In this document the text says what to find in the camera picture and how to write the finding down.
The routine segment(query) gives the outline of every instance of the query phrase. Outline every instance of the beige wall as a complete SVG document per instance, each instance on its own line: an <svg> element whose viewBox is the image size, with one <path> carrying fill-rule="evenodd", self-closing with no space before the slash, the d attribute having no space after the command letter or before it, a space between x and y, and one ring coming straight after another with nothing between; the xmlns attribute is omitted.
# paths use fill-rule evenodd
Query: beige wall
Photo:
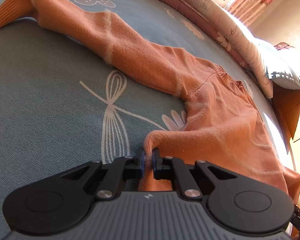
<svg viewBox="0 0 300 240"><path fill-rule="evenodd" d="M277 0L272 4L250 26L252 34L273 45L286 42L300 50L300 0Z"/></svg>

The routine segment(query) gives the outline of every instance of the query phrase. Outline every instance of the knit fabric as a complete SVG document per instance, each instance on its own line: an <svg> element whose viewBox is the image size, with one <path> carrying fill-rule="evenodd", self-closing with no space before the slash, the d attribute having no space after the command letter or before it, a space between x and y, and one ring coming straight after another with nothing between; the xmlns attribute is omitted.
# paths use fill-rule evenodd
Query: knit fabric
<svg viewBox="0 0 300 240"><path fill-rule="evenodd" d="M242 82L221 66L184 49L149 42L115 13L86 12L68 0L6 0L0 5L0 28L26 16L76 39L135 81L186 103L184 129L149 133L144 142L148 156L158 147L162 155L186 163L205 159L276 186L297 201L300 175L282 166ZM141 189L170 187L153 180L147 168Z"/></svg>

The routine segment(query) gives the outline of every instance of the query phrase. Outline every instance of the sweater sleeve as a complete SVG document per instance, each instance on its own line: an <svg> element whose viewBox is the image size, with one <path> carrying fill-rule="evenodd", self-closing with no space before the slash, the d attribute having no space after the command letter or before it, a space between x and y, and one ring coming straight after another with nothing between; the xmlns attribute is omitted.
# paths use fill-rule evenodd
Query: sweater sleeve
<svg viewBox="0 0 300 240"><path fill-rule="evenodd" d="M87 12L69 0L6 0L0 5L0 28L25 16L74 38L135 81L183 100L214 73L212 62L147 41L109 10Z"/></svg>

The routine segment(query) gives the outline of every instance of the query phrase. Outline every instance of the gray ribbed panel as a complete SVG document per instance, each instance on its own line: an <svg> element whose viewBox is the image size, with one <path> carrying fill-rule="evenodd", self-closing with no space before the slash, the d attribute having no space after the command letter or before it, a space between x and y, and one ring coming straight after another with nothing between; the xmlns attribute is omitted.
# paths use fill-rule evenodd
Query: gray ribbed panel
<svg viewBox="0 0 300 240"><path fill-rule="evenodd" d="M273 236L238 236L215 224L200 203L181 200L176 192L122 192L98 203L90 216L65 233L35 237L12 232L5 240L288 240Z"/></svg>

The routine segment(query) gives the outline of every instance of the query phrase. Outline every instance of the metal screw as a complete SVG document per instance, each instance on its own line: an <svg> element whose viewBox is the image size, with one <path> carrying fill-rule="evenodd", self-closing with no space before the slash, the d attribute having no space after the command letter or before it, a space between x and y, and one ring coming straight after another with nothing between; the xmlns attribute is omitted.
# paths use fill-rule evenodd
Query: metal screw
<svg viewBox="0 0 300 240"><path fill-rule="evenodd" d="M99 198L110 198L112 197L113 193L110 190L100 190L97 193Z"/></svg>
<svg viewBox="0 0 300 240"><path fill-rule="evenodd" d="M185 195L187 197L199 197L201 195L201 193L199 190L196 190L196 189L187 189L185 191Z"/></svg>

